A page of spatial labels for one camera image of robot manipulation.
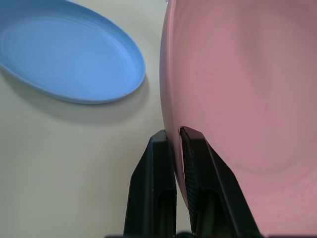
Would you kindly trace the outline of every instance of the plastic plate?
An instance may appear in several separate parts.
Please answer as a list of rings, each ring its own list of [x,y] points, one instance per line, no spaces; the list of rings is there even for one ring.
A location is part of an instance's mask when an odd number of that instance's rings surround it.
[[[0,66],[62,100],[98,104],[143,82],[145,62],[113,22],[68,1],[1,1]]]
[[[234,172],[263,235],[317,234],[316,25],[315,0],[169,1],[161,101],[185,199],[182,126]]]

